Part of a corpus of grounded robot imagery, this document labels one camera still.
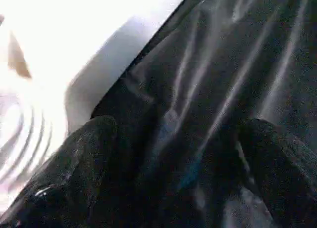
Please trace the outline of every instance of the white surface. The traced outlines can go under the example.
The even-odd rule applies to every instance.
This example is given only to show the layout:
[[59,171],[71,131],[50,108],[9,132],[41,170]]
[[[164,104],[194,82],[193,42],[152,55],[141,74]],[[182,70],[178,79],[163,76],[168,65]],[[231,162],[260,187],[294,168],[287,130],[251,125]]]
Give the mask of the white surface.
[[[0,0],[0,214],[182,1]],[[7,74],[9,58],[32,81]]]
[[1,215],[63,143],[67,120],[62,100],[47,99],[43,90],[13,71],[1,69],[0,75]]
[[10,0],[6,20],[73,131],[183,0]]

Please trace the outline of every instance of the dark fabric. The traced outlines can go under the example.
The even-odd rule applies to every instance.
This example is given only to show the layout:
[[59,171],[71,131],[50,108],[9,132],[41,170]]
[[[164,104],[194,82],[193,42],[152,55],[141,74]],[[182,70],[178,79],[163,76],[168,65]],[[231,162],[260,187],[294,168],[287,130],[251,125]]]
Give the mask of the dark fabric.
[[273,217],[283,227],[316,227],[316,154],[297,137],[260,120],[245,122],[239,141]]
[[93,117],[124,128],[148,226],[274,226],[235,132],[247,118],[265,119],[316,153],[316,6],[202,0],[176,13],[105,95]]
[[316,6],[185,0],[3,226],[316,227]]

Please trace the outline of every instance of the black shiny cloth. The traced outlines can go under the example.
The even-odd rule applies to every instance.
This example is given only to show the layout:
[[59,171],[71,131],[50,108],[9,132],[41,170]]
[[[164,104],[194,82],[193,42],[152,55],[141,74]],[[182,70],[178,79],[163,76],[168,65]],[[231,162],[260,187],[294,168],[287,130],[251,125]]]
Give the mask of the black shiny cloth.
[[0,223],[317,227],[316,7],[185,0]]

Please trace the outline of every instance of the black satin fabric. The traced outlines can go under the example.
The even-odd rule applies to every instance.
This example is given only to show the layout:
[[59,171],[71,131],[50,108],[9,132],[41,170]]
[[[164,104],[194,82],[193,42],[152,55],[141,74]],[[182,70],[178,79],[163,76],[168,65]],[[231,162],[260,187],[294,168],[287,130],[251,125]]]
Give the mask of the black satin fabric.
[[316,7],[185,0],[0,224],[316,227]]

